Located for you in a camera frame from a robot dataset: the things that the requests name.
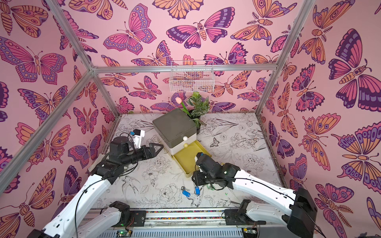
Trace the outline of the key with blue tag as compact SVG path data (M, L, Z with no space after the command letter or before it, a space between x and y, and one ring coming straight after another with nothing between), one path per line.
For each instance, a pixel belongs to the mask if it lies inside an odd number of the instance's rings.
M186 197L190 197L190 196L191 196L191 194L189 193L189 191L188 191L184 186L181 187L181 191L182 191L182 194L183 194L184 196L186 196Z
M195 195L196 195L196 196L200 196L200 189L199 189L198 186L195 186L195 187L194 187L194 192L195 192Z

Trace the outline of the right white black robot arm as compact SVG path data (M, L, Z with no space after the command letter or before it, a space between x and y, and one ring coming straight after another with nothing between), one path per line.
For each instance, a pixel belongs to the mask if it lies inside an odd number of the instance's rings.
M267 205L256 205L244 199L239 208L223 212L227 225L260 225L275 223L284 225L300 238L312 238L317 228L317 206L303 187L297 190L276 186L247 173L230 163L224 165L199 152L195 158L192 181L195 185L220 186L254 196Z

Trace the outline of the green three-drawer cabinet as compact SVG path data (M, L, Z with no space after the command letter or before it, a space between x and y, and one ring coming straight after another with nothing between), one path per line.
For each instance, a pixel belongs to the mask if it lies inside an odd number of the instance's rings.
M171 155L175 155L185 149L185 145L196 141L196 124L181 109L163 114L152 123L165 149Z

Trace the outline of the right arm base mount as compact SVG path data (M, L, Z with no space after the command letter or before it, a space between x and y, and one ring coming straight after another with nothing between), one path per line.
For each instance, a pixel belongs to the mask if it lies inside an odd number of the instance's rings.
M251 201L244 199L238 209L225 209L221 217L224 217L226 225L266 225L266 221L255 221L247 215L247 207Z

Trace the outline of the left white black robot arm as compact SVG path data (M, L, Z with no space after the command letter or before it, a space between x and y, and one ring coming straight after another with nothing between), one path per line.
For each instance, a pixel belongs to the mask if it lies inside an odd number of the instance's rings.
M120 177L131 170L125 168L155 158L162 144L142 145L143 136L118 136L109 145L109 153L91 171L85 184L69 204L42 230L33 230L30 238L96 238L113 226L132 223L130 206L115 201L96 218L80 225L100 196Z

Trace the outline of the yellow bottom drawer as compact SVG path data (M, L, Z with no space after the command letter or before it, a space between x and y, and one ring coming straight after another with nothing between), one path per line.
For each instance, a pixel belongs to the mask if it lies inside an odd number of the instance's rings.
M184 172L186 178L190 178L195 171L195 163L197 161L196 156L198 153L204 153L209 157L212 157L198 140L192 142L188 147L180 150L175 155L172 155L172 158Z

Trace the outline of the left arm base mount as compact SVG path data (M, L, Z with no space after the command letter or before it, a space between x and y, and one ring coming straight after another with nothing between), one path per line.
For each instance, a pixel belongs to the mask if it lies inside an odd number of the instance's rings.
M143 227L146 215L146 210L131 210L129 205L115 201L97 217L77 228L73 237L97 238L112 227Z

